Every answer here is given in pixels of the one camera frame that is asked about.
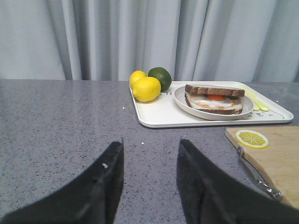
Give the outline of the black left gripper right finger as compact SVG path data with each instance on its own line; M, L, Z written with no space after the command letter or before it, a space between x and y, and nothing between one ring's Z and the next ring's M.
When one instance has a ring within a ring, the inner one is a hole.
M297 224L299 211L226 174L189 140L179 143L177 187L188 224Z

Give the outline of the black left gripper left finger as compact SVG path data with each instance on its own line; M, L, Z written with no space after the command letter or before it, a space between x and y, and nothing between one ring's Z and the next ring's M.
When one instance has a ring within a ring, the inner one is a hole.
M112 142L82 174L53 194L6 214L2 224L112 224L124 183L123 143Z

